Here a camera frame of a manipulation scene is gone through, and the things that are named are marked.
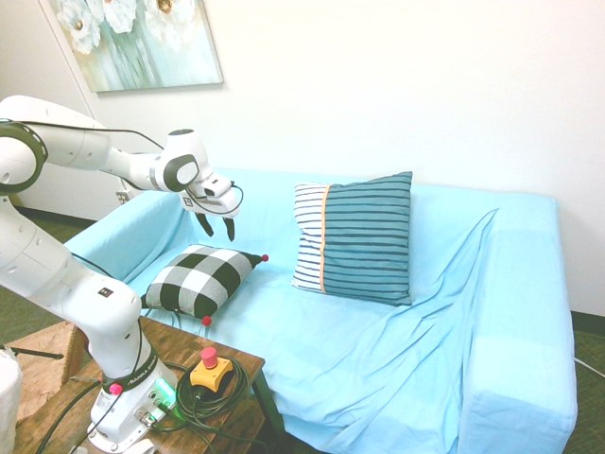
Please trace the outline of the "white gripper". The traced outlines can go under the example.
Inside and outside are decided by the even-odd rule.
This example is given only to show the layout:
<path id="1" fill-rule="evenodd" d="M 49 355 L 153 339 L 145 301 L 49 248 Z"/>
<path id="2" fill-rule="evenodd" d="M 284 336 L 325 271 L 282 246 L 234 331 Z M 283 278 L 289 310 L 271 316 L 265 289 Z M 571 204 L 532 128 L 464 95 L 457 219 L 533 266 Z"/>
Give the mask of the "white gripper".
<path id="1" fill-rule="evenodd" d="M 226 191 L 211 195 L 210 190 L 201 185 L 189 185 L 181 193 L 181 203 L 185 210 L 196 213 L 196 218 L 207 236 L 213 236 L 214 230 L 206 215 L 223 217 L 228 239 L 235 238 L 234 217 L 239 213 L 242 197 L 237 189 L 228 186 Z"/>

